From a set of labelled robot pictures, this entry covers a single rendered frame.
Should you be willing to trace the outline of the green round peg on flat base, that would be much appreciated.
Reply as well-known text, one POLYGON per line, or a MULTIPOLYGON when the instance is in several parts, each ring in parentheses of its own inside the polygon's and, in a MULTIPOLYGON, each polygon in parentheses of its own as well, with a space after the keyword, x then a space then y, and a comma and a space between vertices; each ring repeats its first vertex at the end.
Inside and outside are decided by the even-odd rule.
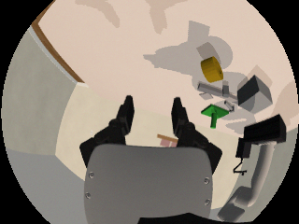
POLYGON ((209 117, 211 117, 211 114, 212 114, 210 128, 216 129, 217 119, 228 115, 229 111, 227 111, 223 108, 220 108, 218 106, 215 106, 215 105, 209 105, 207 108, 205 108, 203 111, 201 111, 201 114, 209 116, 209 117))

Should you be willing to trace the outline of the brass round nut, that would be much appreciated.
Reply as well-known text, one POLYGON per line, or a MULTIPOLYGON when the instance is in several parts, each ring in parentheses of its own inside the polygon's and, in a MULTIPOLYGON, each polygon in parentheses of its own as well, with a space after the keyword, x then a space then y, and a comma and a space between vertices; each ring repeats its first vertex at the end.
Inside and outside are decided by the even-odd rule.
POLYGON ((214 56, 201 61, 201 68, 208 82, 223 80, 221 66, 214 56))

